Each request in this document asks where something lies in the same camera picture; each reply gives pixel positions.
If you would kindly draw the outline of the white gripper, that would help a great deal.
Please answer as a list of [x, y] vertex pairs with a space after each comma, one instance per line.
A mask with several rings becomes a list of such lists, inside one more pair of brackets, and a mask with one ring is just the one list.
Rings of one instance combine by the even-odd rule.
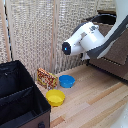
[[86, 52], [82, 53], [82, 60], [88, 60], [88, 59], [90, 59], [88, 54]]

